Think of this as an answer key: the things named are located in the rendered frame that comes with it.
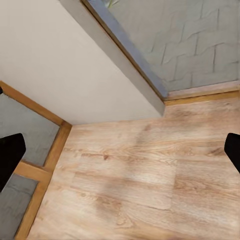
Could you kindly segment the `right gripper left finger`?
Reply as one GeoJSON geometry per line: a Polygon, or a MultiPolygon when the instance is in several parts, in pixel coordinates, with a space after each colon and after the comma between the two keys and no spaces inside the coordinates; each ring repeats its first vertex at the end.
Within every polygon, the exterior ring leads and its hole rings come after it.
{"type": "Polygon", "coordinates": [[[0,138],[0,193],[26,152],[22,133],[0,138]]]}

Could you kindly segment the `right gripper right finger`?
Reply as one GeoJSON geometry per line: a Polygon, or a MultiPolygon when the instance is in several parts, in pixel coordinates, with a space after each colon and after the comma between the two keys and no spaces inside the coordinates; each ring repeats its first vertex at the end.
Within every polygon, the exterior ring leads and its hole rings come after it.
{"type": "Polygon", "coordinates": [[[224,151],[240,173],[240,135],[229,133],[227,135],[224,151]]]}

